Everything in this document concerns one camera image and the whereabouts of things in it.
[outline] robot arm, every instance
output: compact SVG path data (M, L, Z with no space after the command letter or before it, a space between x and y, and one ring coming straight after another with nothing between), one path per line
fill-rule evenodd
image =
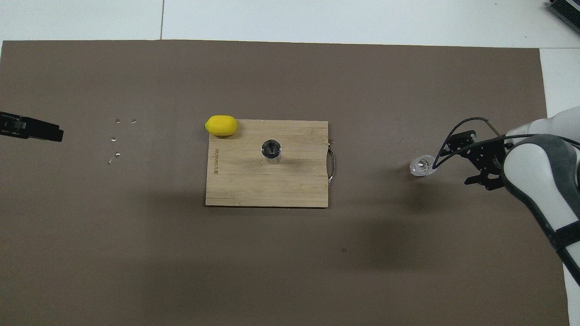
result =
M474 119L492 127L481 117L460 122L447 136L432 168L460 155L480 173L467 178L465 184L480 184L487 190L505 186L530 209L580 285L580 107L533 121L505 136L496 132L497 138L482 142L476 141L473 130L454 134L464 122Z
M580 150L560 137L536 135L509 151L501 176L507 190L532 212L580 285L579 162Z

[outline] black cable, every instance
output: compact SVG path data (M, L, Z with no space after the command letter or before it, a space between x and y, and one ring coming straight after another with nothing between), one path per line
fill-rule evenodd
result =
M451 154L449 154L448 156L446 156L444 159L442 159L441 162L437 162L437 160L435 160L435 162L433 163L433 169L436 169L436 168L440 167L441 164L443 164L446 160L450 159L451 157L453 157L453 156L455 156L455 155L457 155L459 153L462 153L464 151L468 151L471 148L474 148L474 147L477 147L477 146L482 146L482 145L489 144L489 143L500 142L500 141L503 141L503 140L506 140L506 139L527 138L527 137L531 137L531 136L535 136L535 135L541 135L541 134L539 134L539 133L528 133L528 134L525 134L525 135L502 136L502 137L496 137L496 138L492 138L492 139L482 140L482 141L477 142L477 143L469 144L469 145L467 145L465 147L462 147L461 149L459 149L457 151L452 152ZM568 139L566 137L562 137L562 136L558 136L558 137L560 139L564 140L565 142L568 142L571 145L575 146L576 148L580 149L580 143L578 143L578 142L576 142L574 140Z
M447 138L445 138L445 141L443 142L443 145L441 145L441 148L439 149L439 152L437 153L437 156L435 157L435 161L433 162L433 168L436 168L437 166L439 166L439 164L437 164L437 161L441 157L441 154L443 153L443 150L445 149L445 146L447 145L447 142L449 141L449 139L451 138L451 136L453 136L453 133L455 132L455 130L457 130L457 128L459 128L465 122L472 121L472 120L482 120L482 121L484 121L488 126L490 126L491 130L493 130L498 136L500 136L500 134L495 129L495 127L493 127L493 125L491 125L489 123L489 119L482 118L482 117L467 118L467 119L461 121L460 123L456 124L455 127L453 127L453 129L451 129L451 131L449 132L449 135L447 135Z

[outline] clear glass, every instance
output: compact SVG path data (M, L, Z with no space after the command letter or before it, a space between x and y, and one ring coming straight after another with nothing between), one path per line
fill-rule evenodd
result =
M435 163L435 158L431 155L423 155L411 161L409 164L409 169L411 174L414 176L426 176L435 172L433 169L433 163Z

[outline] yellow lemon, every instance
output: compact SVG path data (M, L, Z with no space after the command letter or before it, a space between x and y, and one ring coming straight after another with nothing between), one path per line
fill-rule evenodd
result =
M205 123L205 129L214 136L230 136L238 129L238 122L230 115L214 115Z

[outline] brown table mat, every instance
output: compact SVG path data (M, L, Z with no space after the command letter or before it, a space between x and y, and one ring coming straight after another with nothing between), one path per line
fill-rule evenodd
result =
M567 323L522 203L408 172L466 117L545 117L537 49L5 41L0 110L64 130L0 138L0 324ZM205 207L213 114L329 121L329 208Z

